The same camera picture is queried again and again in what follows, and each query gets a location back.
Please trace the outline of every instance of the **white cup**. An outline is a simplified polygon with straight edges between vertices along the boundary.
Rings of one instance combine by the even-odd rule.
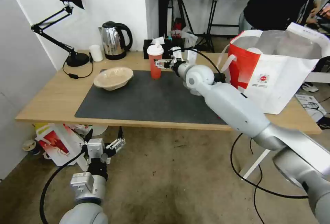
[[[103,60],[101,47],[99,45],[91,45],[89,47],[89,51],[93,57],[93,61],[102,61]]]

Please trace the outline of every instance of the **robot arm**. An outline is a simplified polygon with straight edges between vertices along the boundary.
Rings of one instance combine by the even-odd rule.
[[[172,69],[188,88],[197,90],[207,106],[229,126],[253,138],[263,148],[280,150],[273,158],[276,168],[307,192],[319,223],[330,223],[330,182],[323,179],[330,174],[330,153],[325,148],[298,130],[272,124],[232,85],[213,84],[214,74],[207,66],[178,61]]]
[[[84,145],[88,152],[87,172],[73,174],[70,186],[75,192],[75,207],[62,217],[59,224],[107,224],[108,218],[101,207],[108,180],[107,164],[125,145],[120,126],[118,137],[110,144],[103,139],[89,139]]]

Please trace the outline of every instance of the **black box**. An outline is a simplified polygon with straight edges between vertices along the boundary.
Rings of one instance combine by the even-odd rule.
[[[164,49],[163,59],[171,59],[171,52],[170,52],[171,48],[176,46],[183,48],[184,45],[184,40],[182,38],[174,38],[173,41],[172,40],[164,40],[164,41],[165,44],[162,45]],[[151,42],[152,40],[144,40],[144,44],[143,44],[144,59],[149,59],[147,49],[151,45]]]

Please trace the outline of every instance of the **black kettle handle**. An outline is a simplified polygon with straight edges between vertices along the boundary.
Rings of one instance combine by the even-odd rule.
[[[124,31],[127,32],[127,35],[128,35],[128,38],[130,39],[130,42],[128,43],[127,46],[125,46],[125,51],[128,51],[132,47],[132,44],[133,44],[133,37],[132,37],[131,30],[128,28],[128,26],[126,26],[123,23],[116,23],[115,26],[117,26],[120,30],[124,30]]]

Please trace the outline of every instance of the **black shirt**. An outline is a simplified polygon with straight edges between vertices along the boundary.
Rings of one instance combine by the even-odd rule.
[[[285,30],[296,22],[308,0],[249,0],[244,9],[247,22],[260,30]]]

